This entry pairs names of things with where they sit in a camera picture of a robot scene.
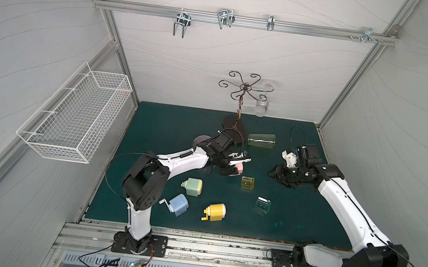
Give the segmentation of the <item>pink pencil sharpener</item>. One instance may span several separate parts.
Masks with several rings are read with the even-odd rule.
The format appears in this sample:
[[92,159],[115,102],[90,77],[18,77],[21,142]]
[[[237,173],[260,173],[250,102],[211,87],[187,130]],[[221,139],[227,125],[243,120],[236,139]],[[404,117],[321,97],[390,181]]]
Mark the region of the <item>pink pencil sharpener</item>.
[[233,174],[232,175],[241,175],[243,173],[243,163],[236,163],[234,165]]

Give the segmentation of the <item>yellow pencil sharpener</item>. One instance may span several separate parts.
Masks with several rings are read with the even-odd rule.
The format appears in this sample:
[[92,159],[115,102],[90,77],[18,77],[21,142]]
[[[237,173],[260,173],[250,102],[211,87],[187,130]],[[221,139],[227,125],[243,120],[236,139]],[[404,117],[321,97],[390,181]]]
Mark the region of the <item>yellow pencil sharpener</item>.
[[204,217],[202,221],[222,221],[227,213],[225,204],[211,204],[203,210]]

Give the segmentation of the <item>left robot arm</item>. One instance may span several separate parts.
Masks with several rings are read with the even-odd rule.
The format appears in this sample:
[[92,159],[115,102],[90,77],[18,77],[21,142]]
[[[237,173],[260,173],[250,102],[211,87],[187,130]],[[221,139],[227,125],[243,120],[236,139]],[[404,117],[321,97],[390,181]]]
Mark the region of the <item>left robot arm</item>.
[[116,192],[105,172],[104,182],[127,204],[128,222],[121,242],[135,254],[142,253],[152,238],[151,208],[161,197],[167,182],[188,171],[207,166],[220,168],[223,176],[237,176],[251,161],[244,137],[236,128],[224,128],[212,137],[201,135],[190,149],[172,154],[137,153],[139,157],[122,178],[123,193]]

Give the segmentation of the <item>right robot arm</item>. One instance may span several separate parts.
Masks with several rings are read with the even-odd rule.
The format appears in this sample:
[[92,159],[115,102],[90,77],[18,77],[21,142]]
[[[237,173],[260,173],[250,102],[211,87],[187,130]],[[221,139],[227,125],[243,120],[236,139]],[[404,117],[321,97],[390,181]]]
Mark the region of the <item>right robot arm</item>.
[[404,246],[395,245],[379,229],[356,199],[344,174],[335,164],[325,163],[315,144],[293,144],[282,152],[283,163],[267,175],[288,189],[310,188],[322,196],[341,223],[351,253],[316,241],[295,244],[290,267],[412,267]]

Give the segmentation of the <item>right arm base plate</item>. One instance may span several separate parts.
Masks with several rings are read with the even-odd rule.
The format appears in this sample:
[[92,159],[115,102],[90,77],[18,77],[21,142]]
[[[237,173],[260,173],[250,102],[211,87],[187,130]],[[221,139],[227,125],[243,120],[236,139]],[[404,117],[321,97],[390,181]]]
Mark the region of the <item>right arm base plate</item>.
[[294,251],[270,249],[267,255],[271,262],[271,267],[315,267],[308,264],[301,253]]

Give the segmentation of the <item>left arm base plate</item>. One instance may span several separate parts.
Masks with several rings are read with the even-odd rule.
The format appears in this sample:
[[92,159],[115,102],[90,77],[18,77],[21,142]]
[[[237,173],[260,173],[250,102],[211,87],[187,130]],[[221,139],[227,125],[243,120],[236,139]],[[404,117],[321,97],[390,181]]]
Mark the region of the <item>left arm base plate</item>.
[[111,246],[111,251],[116,253],[164,257],[168,245],[168,237],[158,236],[152,233],[140,240],[135,240],[128,231],[116,232]]

